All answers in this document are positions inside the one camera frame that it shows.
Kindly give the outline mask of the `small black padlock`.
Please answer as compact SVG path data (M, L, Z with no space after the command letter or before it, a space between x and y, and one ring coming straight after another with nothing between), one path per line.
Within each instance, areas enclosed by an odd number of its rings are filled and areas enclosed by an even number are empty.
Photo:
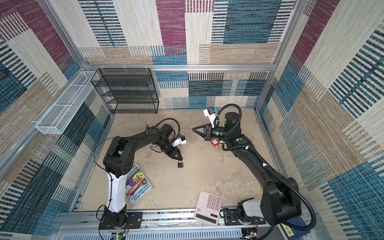
M184 167L184 163L182 160L178 160L178 168L181 169Z

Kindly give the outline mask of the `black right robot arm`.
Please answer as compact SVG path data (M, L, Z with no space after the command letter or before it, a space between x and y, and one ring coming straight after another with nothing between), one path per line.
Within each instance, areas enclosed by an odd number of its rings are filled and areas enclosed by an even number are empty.
M263 187L259 209L272 226L289 223L302 214L299 186L293 178L285 178L271 167L257 152L252 141L242 133L241 115L235 112L225 114L224 126L212 123L192 128L192 131L206 141L216 139L227 144L227 148L252 172Z

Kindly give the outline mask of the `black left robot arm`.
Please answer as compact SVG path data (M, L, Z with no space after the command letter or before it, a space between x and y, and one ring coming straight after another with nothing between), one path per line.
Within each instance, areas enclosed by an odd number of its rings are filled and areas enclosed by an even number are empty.
M114 137L103 159L103 164L109 178L108 202L104 208L103 218L112 222L116 228L121 228L128 217L126 215L125 187L126 178L134 166L136 151L148 145L160 147L162 153L177 160L183 167L183 157L175 143L180 133L175 133L173 127L164 124L146 126L142 133L130 137Z

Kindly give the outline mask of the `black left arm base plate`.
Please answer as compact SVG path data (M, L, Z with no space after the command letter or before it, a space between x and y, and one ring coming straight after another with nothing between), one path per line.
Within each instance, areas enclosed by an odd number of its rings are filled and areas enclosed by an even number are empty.
M114 223L105 214L102 215L99 230L128 230L139 229L142 224L143 212L125 212L122 220Z

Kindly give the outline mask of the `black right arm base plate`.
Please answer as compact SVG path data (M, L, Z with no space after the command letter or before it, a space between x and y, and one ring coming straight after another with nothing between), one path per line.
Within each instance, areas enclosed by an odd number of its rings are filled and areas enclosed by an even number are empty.
M220 211L221 218L224 219L226 226L235 226L235 225L266 225L267 222L265 219L260 217L243 217L241 219L240 214L237 209L223 208Z

